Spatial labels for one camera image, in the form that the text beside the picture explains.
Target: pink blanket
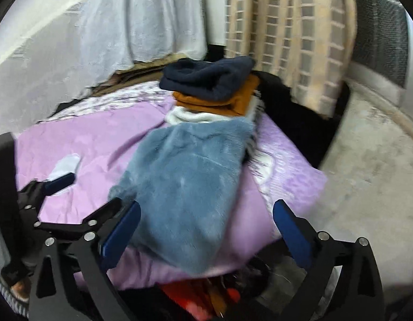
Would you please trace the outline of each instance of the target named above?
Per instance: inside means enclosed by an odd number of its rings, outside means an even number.
[[[78,154],[81,163],[76,183],[65,193],[48,197],[40,220],[80,223],[106,203],[110,187],[125,170],[138,142],[162,125],[164,110],[143,102],[127,109],[96,112],[31,127],[17,140],[17,181],[21,188],[33,178],[43,180],[56,163]],[[238,199],[216,263],[207,276],[242,266],[273,241],[274,224],[248,167],[243,168]],[[108,272],[118,289],[167,283],[188,275],[129,247],[116,268]]]

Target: white fleece garment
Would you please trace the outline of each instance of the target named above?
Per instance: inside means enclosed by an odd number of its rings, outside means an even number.
[[[259,101],[260,99],[253,95],[248,105],[245,117],[251,122],[253,122],[255,119],[256,109]],[[167,113],[165,121],[170,125],[177,125],[183,122],[211,123],[216,121],[228,121],[232,118],[234,118],[234,116],[223,116],[221,114],[199,112],[187,109],[182,106],[175,106],[171,111]]]

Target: mustard folded garment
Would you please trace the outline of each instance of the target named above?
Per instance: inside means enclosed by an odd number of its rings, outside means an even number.
[[[229,100],[225,101],[202,100],[177,91],[173,95],[177,100],[176,105],[187,109],[223,116],[244,116],[250,104],[251,96],[259,83],[259,78],[250,74],[242,87]]]

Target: blue fur garment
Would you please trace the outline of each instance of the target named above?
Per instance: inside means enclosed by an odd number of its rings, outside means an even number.
[[[109,192],[141,206],[131,243],[191,275],[207,270],[224,237],[253,128],[235,118],[151,131]]]

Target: orange fabric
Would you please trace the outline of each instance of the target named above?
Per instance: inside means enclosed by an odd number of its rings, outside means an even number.
[[[206,101],[177,91],[173,95],[177,99],[177,106],[183,106],[187,109],[221,114],[222,116],[244,116],[251,96],[259,84],[259,78],[250,74],[244,85],[226,101]]]
[[[162,285],[161,289],[165,294],[177,303],[180,307],[188,311],[197,321],[211,320],[216,316],[214,303],[211,298],[211,285],[207,279],[201,280],[185,280],[172,282],[167,285]],[[219,299],[224,301],[224,298],[220,296],[220,292],[215,288],[219,295]],[[229,300],[233,303],[237,303],[241,296],[239,292],[233,288],[227,288],[227,294]]]

